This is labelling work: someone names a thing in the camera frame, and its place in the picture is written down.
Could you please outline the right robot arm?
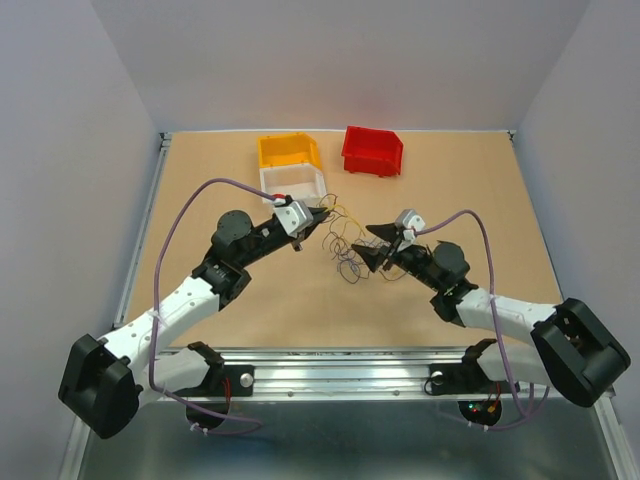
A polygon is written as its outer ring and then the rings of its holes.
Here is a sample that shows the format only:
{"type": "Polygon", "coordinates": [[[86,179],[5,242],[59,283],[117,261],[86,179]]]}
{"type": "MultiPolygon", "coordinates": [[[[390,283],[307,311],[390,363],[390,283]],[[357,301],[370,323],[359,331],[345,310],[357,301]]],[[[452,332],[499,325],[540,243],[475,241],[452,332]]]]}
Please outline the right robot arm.
{"type": "Polygon", "coordinates": [[[590,407],[630,367],[627,351],[583,301],[554,305],[494,295],[467,279],[470,266],[457,244],[422,246],[395,224],[368,229],[382,245],[353,249],[371,271],[397,267],[434,291],[430,303],[443,321],[493,332],[466,350],[454,374],[468,391],[521,382],[590,407]]]}

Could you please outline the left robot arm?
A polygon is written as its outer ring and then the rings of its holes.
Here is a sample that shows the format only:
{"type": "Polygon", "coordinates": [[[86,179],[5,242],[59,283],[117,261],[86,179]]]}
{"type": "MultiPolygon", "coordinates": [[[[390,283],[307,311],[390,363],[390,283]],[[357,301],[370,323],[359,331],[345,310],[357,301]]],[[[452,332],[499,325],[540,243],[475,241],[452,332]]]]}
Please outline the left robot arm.
{"type": "Polygon", "coordinates": [[[233,302],[251,280],[249,265],[285,246],[300,250],[328,215],[325,207],[299,201],[275,208],[259,225],[241,210],[223,214],[203,261],[158,306],[120,329],[99,338],[85,334],[73,343],[60,401],[109,439],[164,394],[189,388],[215,392],[223,371],[213,349],[197,343],[170,358],[157,359],[157,353],[233,302]]]}

